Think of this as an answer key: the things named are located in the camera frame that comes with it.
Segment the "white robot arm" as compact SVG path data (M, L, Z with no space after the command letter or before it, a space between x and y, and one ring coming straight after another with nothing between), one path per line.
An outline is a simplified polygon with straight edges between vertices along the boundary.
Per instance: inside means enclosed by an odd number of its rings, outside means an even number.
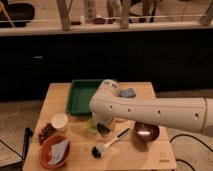
M89 102L96 122L105 127L114 118L159 125L213 137L213 99L125 98L120 85L104 80Z

